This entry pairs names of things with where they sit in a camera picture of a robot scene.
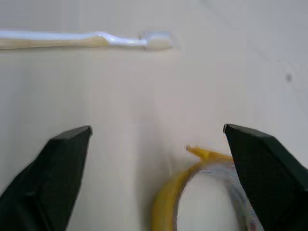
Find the toothbrush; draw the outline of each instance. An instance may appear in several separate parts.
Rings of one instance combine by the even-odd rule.
[[[145,47],[157,51],[173,46],[167,31],[147,31],[139,39],[121,38],[105,32],[51,33],[31,31],[0,31],[0,50],[33,47]]]

